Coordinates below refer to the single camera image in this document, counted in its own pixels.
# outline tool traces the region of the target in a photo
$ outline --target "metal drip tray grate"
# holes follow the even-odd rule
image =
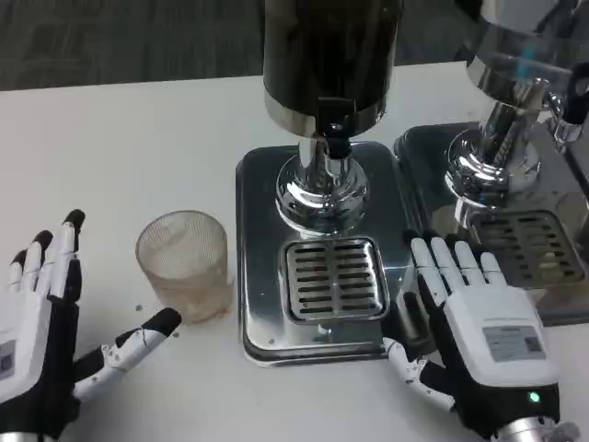
[[[551,212],[478,214],[471,225],[483,248],[495,253],[511,285],[544,288],[584,278],[577,255]]]
[[[367,239],[297,242],[286,250],[297,320],[373,319],[386,311],[382,271]]]

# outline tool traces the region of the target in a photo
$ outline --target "chrome dispenser base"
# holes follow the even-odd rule
[[[362,220],[337,234],[312,235],[286,223],[277,178],[296,147],[263,147],[237,167],[240,332],[263,366],[383,356],[379,319],[406,287],[412,226],[397,164],[376,143],[352,145],[370,185]]]
[[[395,144],[421,228],[464,235],[495,251],[508,282],[531,291],[546,325],[589,321],[587,202],[546,126],[532,133],[542,169],[501,208],[467,204],[447,183],[448,147],[475,125],[416,127]]]

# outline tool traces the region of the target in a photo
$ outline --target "floor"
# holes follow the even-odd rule
[[[455,59],[454,0],[408,0],[397,64]],[[261,73],[257,0],[0,0],[0,90]]]

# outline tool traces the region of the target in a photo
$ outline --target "robotic hand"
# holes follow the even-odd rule
[[[81,402],[121,378],[180,324],[180,315],[165,308],[74,362],[84,219],[74,210],[56,238],[41,232],[10,265],[8,288],[0,292],[0,441],[58,439]]]
[[[385,347],[397,374],[425,400],[456,411],[466,428],[485,439],[576,440],[576,425],[557,426],[558,372],[526,292],[506,283],[491,253],[475,258],[465,241],[414,232],[406,240],[445,367],[408,357],[395,340],[398,325],[388,318],[382,324]],[[406,294],[405,303],[414,322],[424,321],[415,295]]]

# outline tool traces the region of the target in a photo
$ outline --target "glass cup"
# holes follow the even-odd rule
[[[227,235],[212,216],[189,210],[160,216],[137,239],[135,254],[161,302],[177,310],[184,323],[229,309]]]

